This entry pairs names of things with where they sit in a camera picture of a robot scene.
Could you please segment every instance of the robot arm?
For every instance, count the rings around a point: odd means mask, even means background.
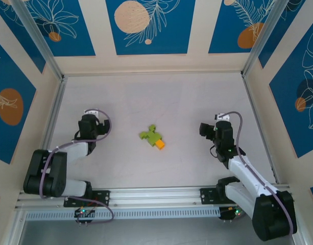
[[[71,144],[53,154],[46,171],[43,183],[43,195],[47,197],[61,196],[89,196],[92,192],[91,185],[87,181],[71,180],[66,178],[67,165],[71,162],[89,155],[96,147],[95,140],[98,135],[104,135],[110,130],[109,120],[101,124],[93,114],[85,114],[78,121],[79,131],[74,140],[89,140]],[[39,194],[39,185],[46,160],[51,151],[36,150],[33,153],[23,190],[28,194]]]
[[[290,225],[285,213],[276,201],[275,194],[286,208],[292,223],[293,233],[297,232],[294,203],[291,194],[279,191],[270,184],[252,166],[245,152],[239,148],[241,160],[233,139],[233,129],[229,116],[215,116],[215,126],[201,124],[200,135],[211,140],[216,148],[218,160],[224,164],[236,177],[225,186],[225,195],[237,203],[252,219],[253,227],[258,237],[270,240],[289,234]]]

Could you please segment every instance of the metal bracket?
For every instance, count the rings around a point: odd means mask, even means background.
[[[201,202],[206,204],[235,204],[228,198],[221,199],[216,188],[202,188],[200,189]]]
[[[92,191],[92,200],[99,201],[104,203],[106,206],[109,206],[110,200],[110,191],[109,190],[93,190]],[[79,201],[72,198],[65,198],[63,207],[65,208],[80,208],[80,207],[94,207],[96,206],[95,203]]]

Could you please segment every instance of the cable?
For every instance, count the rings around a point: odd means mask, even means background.
[[[210,149],[209,152],[211,153],[212,157],[214,158],[218,158],[217,156],[213,155],[212,149],[215,147],[215,145],[213,145]]]
[[[110,122],[109,132],[107,132],[103,137],[101,137],[99,139],[72,140],[69,143],[63,144],[61,146],[57,146],[54,150],[52,150],[52,152],[49,154],[49,156],[48,156],[48,158],[46,160],[46,163],[45,163],[45,166],[44,166],[44,169],[43,169],[43,172],[42,172],[42,177],[41,177],[40,183],[39,183],[39,196],[42,199],[46,199],[47,198],[47,197],[44,197],[44,195],[43,195],[43,186],[44,186],[44,180],[45,180],[45,176],[46,176],[46,171],[47,171],[47,168],[49,167],[49,163],[50,163],[54,153],[56,153],[57,151],[59,151],[59,150],[61,150],[63,148],[66,148],[66,147],[68,147],[68,146],[70,146],[72,144],[83,143],[83,142],[90,143],[90,142],[101,141],[102,139],[105,139],[110,134],[111,129],[112,129],[112,123],[111,123],[110,117],[104,111],[99,110],[99,109],[88,109],[88,110],[85,111],[85,113],[88,112],[88,111],[98,111],[98,112],[102,113],[103,115],[105,115],[107,117],[107,119],[109,120],[109,122]],[[102,202],[99,202],[97,200],[84,199],[84,198],[80,198],[80,197],[70,197],[70,198],[76,199],[76,200],[80,200],[80,201],[93,202],[93,203],[99,204],[99,205],[101,205],[103,207],[106,207],[110,211],[110,213],[112,214],[112,218],[110,220],[102,221],[102,222],[95,222],[94,224],[107,223],[107,222],[110,222],[110,221],[112,221],[114,219],[113,211],[108,206],[106,206],[104,203],[102,203]]]
[[[283,212],[284,212],[284,214],[288,220],[288,223],[289,223],[289,227],[290,227],[289,236],[291,236],[294,232],[294,225],[293,225],[293,221],[292,221],[287,209],[285,208],[284,204],[279,199],[279,197],[276,195],[276,193],[273,190],[271,190],[269,187],[267,187],[266,184],[263,182],[263,180],[258,176],[258,174],[249,166],[249,164],[244,160],[244,158],[240,152],[239,138],[240,138],[240,133],[241,133],[242,127],[243,127],[242,115],[237,111],[230,111],[228,113],[225,113],[224,115],[219,116],[219,118],[224,117],[226,115],[230,115],[230,114],[236,114],[240,118],[240,124],[239,124],[239,129],[238,129],[237,138],[236,138],[236,149],[237,149],[238,155],[239,155],[241,161],[243,162],[243,164],[245,165],[245,167],[255,176],[255,178],[262,184],[262,186],[273,195],[274,199],[278,202],[279,206],[282,208],[282,210],[283,210]]]
[[[91,225],[105,224],[105,223],[109,223],[109,222],[111,222],[112,220],[114,220],[114,213],[113,213],[112,209],[110,209],[107,205],[105,205],[104,203],[102,203],[102,202],[100,202],[100,201],[97,201],[97,200],[90,200],[90,199],[85,199],[85,198],[80,198],[80,197],[69,197],[69,198],[76,199],[76,200],[79,200],[79,201],[84,201],[84,202],[96,203],[96,204],[98,204],[98,205],[101,205],[101,206],[107,208],[107,210],[110,211],[110,213],[111,213],[111,215],[112,215],[111,219],[109,219],[109,220],[103,220],[103,221],[97,221],[97,222],[91,223]],[[79,222],[80,216],[81,216],[80,214],[78,214],[78,216],[77,216],[76,222],[77,222],[78,224],[80,223],[80,222]]]

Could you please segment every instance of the white work surface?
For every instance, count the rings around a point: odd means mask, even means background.
[[[199,135],[199,126],[236,110],[244,118],[240,147],[275,183],[239,73],[70,77],[51,148],[73,139],[90,108],[110,116],[112,131],[88,157],[68,165],[68,178],[90,181],[93,188],[214,185],[231,173],[210,155],[213,143]],[[230,120],[236,137],[239,119]],[[161,151],[139,138],[151,124],[163,136]]]

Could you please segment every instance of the green toy block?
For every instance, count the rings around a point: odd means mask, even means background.
[[[151,146],[155,146],[155,143],[158,141],[158,140],[162,140],[162,136],[159,134],[159,133],[156,133],[155,132],[155,129],[156,129],[156,126],[155,125],[150,125],[149,126],[149,131],[148,132],[141,132],[139,134],[139,137],[141,139],[147,139],[148,143],[151,145]]]

